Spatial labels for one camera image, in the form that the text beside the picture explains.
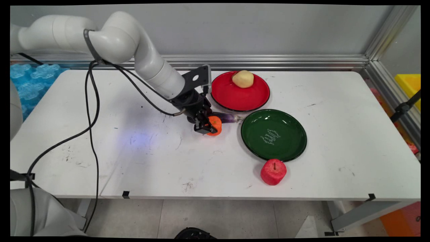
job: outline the tile floor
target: tile floor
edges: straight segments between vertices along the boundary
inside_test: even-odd
[[[79,206],[78,199],[61,200],[72,211]],[[308,215],[315,217],[319,237],[331,232],[329,209],[320,201],[100,199],[87,234],[167,239],[197,227],[218,239],[294,238]],[[376,219],[340,236],[387,233]]]

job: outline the gray wall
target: gray wall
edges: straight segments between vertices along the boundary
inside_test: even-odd
[[[421,74],[420,6],[387,48],[381,62],[393,77],[397,74]]]
[[[132,14],[160,54],[362,54],[392,6],[165,3],[11,6],[12,23],[49,14],[84,16],[101,28]]]

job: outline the peeled potato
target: peeled potato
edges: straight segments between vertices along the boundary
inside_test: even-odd
[[[247,88],[254,84],[254,74],[249,71],[239,71],[232,77],[233,83],[240,88]]]

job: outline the white table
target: white table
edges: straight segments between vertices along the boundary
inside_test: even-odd
[[[212,78],[221,73],[213,71]],[[262,109],[291,114],[307,133],[305,152],[285,163],[288,173],[279,185],[261,180],[264,161],[243,144],[240,123],[224,124],[216,137],[201,135],[185,116],[155,110],[120,72],[96,70],[101,107],[93,140],[100,163],[99,195],[123,198],[129,191],[136,199],[328,201],[365,201],[375,195],[354,209],[356,214],[352,210],[334,219],[335,229],[420,201],[421,165],[358,73],[254,73],[271,90]],[[11,169],[26,172],[43,150],[88,126],[85,75],[69,70],[58,77],[10,143]],[[136,82],[156,105],[177,112]],[[95,96],[89,90],[94,117]],[[232,113],[208,99],[214,111]],[[94,198],[96,169],[89,134],[51,151],[33,172],[36,184],[57,197]]]

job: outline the red apple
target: red apple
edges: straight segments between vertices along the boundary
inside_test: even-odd
[[[261,178],[269,185],[277,185],[287,174],[287,167],[278,159],[268,160],[261,169]]]

